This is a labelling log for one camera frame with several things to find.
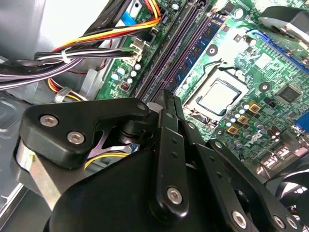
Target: wire bundle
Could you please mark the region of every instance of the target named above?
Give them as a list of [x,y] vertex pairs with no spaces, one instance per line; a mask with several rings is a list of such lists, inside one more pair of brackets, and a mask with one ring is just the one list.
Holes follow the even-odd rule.
[[85,164],[85,169],[93,162],[96,161],[98,159],[102,159],[102,158],[106,158],[106,157],[121,157],[124,158],[126,156],[128,156],[128,153],[124,153],[124,152],[107,152],[107,153],[103,153],[101,155],[95,156],[93,158],[91,158],[90,160],[88,160]]
[[78,39],[74,39],[65,43],[62,47],[55,49],[54,52],[61,51],[71,46],[82,45],[89,42],[97,42],[106,39],[128,36],[131,35],[132,33],[140,32],[140,30],[154,27],[161,20],[161,13],[159,7],[155,0],[144,0],[144,1],[148,9],[154,14],[154,18],[151,19],[150,21],[128,27],[103,28],[96,30],[94,32],[89,32],[84,34],[84,36]]
[[[49,88],[54,92],[54,93],[58,93],[60,90],[63,89],[63,86],[59,85],[56,81],[54,81],[52,78],[47,80],[47,84],[49,86]],[[71,91],[69,94],[66,95],[66,97],[74,99],[78,102],[81,101],[86,101],[87,99],[85,97],[83,97],[82,95]]]
[[36,53],[35,61],[14,60],[0,64],[0,91],[52,78],[71,70],[82,59],[110,59],[133,56],[134,49],[131,47],[120,49],[98,47],[104,40],[125,36],[138,36],[139,33],[157,25],[161,19],[161,13],[156,1],[144,1],[147,8],[154,15],[147,22],[129,27],[115,28],[116,23],[131,3],[131,0],[111,0],[82,37],[65,43],[53,52]]

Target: motherboard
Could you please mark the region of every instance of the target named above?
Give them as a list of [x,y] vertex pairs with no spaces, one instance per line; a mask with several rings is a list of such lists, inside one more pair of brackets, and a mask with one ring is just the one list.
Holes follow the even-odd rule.
[[[97,99],[180,97],[205,141],[269,172],[309,151],[309,9],[303,0],[158,0],[149,40],[126,38]],[[290,21],[285,15],[291,15]],[[141,9],[137,22],[151,17]]]

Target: cpu socket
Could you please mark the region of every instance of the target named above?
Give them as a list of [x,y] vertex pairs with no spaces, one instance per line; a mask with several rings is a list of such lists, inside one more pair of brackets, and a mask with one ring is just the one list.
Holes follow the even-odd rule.
[[215,66],[204,75],[185,102],[185,111],[220,121],[249,91],[246,84],[230,71]]

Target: ram slot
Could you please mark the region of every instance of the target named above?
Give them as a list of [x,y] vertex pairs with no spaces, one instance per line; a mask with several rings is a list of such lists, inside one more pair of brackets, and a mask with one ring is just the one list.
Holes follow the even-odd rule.
[[152,61],[149,62],[149,65],[141,75],[144,78],[142,78],[137,88],[136,98],[147,102],[152,93],[151,88],[160,83],[159,77],[167,70],[172,62],[171,58],[178,52],[182,42],[194,32],[192,28],[196,25],[197,17],[204,8],[205,3],[199,0],[188,2],[183,6],[179,17],[162,41],[161,49],[156,51]]

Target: cable tie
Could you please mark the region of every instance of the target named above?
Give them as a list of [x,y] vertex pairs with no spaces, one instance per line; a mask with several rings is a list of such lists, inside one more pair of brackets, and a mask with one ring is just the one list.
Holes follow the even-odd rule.
[[67,51],[68,49],[70,49],[70,47],[68,47],[67,49],[64,49],[64,50],[61,51],[61,55],[62,55],[63,62],[65,62],[66,64],[68,64],[68,63],[71,62],[71,59],[68,58],[67,53],[66,53],[66,51]]

